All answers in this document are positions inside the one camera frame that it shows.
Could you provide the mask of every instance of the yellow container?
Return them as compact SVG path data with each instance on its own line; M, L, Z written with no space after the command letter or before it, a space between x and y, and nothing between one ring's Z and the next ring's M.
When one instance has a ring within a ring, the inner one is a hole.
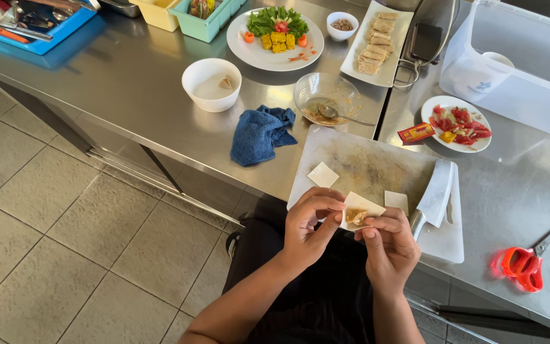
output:
M180 25L177 17L169 13L169 9L177 5L181 0L129 0L131 4L139 6L145 22L174 32Z

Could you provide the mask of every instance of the towel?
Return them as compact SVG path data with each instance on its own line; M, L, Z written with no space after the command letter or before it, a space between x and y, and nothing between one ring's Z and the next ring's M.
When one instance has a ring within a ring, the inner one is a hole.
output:
M245 110L235 130L230 157L241 166L248 166L275 158L273 148L298 143L286 126L294 125L296 115L287 108Z

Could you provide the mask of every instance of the ketchup packet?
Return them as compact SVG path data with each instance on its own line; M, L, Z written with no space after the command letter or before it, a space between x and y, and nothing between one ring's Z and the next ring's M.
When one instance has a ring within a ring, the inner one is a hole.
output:
M398 132L398 136L400 137L402 142L419 141L426 137L431 137L434 134L436 134L436 132L434 131L434 129L432 129L432 126L426 122L417 124L414 127L410 127L409 129L404 129Z

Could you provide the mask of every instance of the spring roll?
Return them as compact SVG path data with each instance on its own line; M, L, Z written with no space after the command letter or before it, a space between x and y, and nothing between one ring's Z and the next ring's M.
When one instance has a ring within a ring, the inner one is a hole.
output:
M360 56L363 56L367 59L377 60L377 61L385 61L387 59L387 55L385 54L375 54L375 53L371 53L368 50L363 50Z
M381 48L385 51L387 51L390 54L393 54L393 46L392 45L375 45L377 48Z
M370 43L372 45L393 45L393 41L391 39L385 39L385 38L379 38L379 37L371 38Z
M367 64L372 64L372 65L377 66L377 67L383 64L382 61L365 58L364 56L358 56L357 61L358 62L364 62L364 63L367 63Z
M374 64L369 64L366 62L358 62L357 71L359 73L375 75L377 74L377 72L379 72L379 66L375 66Z
M389 56L388 51L383 50L383 49L379 48L376 45L367 44L366 45L366 51L370 51L371 53L375 53L375 54L385 54L386 56Z
M373 24L373 29L383 34L389 34L393 30L393 21L377 19Z
M386 20L396 20L396 18L398 18L398 13L379 12L377 13L377 18L386 19Z
M379 31L375 31L375 30L371 30L370 35L371 35L371 37L379 37L379 38L385 38L385 39L392 39L392 36L386 35L386 34L382 34L382 33L380 33Z

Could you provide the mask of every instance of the red scissors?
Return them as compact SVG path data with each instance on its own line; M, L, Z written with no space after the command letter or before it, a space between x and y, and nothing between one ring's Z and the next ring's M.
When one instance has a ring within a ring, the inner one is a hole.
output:
M502 258L502 270L508 277L517 278L524 290L536 293L542 290L542 261L540 258L550 244L550 231L534 247L510 247Z

